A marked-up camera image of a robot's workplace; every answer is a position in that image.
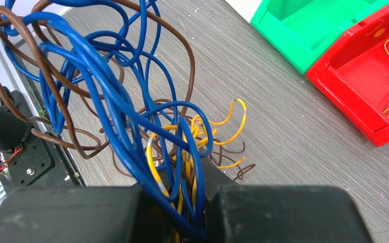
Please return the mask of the white plastic bin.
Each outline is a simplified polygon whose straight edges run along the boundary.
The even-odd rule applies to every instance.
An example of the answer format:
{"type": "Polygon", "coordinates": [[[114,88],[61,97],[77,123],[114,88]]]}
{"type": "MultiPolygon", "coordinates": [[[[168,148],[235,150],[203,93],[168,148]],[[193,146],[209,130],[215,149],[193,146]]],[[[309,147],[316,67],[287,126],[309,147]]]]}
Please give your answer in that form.
{"type": "Polygon", "coordinates": [[[246,22],[250,23],[262,0],[225,0],[246,22]]]}

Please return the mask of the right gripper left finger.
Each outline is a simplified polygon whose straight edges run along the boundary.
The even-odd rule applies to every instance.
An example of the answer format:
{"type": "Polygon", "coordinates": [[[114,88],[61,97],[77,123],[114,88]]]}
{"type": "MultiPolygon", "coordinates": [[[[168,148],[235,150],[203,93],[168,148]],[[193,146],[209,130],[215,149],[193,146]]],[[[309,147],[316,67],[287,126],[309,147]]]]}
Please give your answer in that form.
{"type": "Polygon", "coordinates": [[[0,242],[167,240],[167,220],[139,186],[25,187],[0,206],[0,242]]]}

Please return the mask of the red plastic bin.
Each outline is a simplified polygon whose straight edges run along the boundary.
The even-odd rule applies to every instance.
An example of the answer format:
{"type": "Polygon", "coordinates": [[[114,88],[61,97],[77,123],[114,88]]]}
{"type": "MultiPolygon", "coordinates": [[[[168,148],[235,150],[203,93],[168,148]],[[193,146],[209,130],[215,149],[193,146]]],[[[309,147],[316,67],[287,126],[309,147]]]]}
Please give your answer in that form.
{"type": "Polygon", "coordinates": [[[346,30],[306,76],[373,145],[389,143],[389,4],[346,30]]]}

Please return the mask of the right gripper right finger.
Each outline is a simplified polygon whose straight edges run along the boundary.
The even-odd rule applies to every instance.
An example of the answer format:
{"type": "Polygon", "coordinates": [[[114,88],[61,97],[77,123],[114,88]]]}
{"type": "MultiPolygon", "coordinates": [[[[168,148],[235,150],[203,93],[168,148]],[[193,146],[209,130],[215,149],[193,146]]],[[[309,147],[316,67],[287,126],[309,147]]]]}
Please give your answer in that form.
{"type": "Polygon", "coordinates": [[[358,207],[341,188],[240,185],[202,160],[207,242],[372,242],[358,207]]]}

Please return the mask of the green plastic bin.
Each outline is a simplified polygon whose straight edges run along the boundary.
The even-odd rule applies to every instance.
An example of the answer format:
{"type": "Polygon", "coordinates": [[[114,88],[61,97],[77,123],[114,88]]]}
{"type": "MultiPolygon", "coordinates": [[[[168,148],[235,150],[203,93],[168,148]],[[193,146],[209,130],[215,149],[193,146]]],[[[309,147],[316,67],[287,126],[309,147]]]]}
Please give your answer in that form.
{"type": "Polygon", "coordinates": [[[301,74],[349,28],[388,0],[262,1],[251,25],[301,74]]]}

